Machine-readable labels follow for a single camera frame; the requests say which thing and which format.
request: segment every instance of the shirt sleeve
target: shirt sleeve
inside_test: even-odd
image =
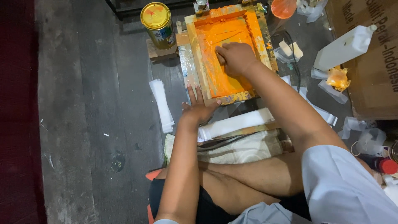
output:
[[[154,222],[153,224],[178,224],[178,222],[170,220],[170,219],[159,219],[158,221]]]
[[[304,152],[301,163],[315,224],[398,223],[398,207],[348,151],[314,146]]]

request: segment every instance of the white plastic bottle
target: white plastic bottle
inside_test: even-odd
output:
[[[376,25],[357,26],[318,52],[314,68],[327,71],[368,51]]]

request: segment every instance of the black shorts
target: black shorts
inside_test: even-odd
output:
[[[159,210],[164,181],[164,179],[154,179],[149,188],[149,204],[154,219]],[[281,199],[280,204],[285,209],[311,221],[304,192],[291,197],[279,197],[279,199]],[[230,215],[220,206],[216,205],[207,191],[200,186],[198,211],[196,213],[197,224],[226,224],[232,222],[238,216]]]

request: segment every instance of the gold lid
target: gold lid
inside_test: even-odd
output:
[[[149,3],[141,11],[141,22],[149,29],[163,28],[169,20],[170,10],[160,2]]]

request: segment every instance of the person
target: person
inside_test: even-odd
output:
[[[191,105],[182,104],[170,165],[149,190],[156,224],[398,223],[398,207],[368,165],[349,153],[316,110],[257,60],[248,44],[223,44],[216,51],[228,75],[250,81],[295,152],[236,165],[198,162],[198,127],[220,101],[206,107],[200,88],[195,86],[196,100],[187,85]],[[295,204],[299,198],[305,206]],[[304,211],[292,212],[297,208]]]

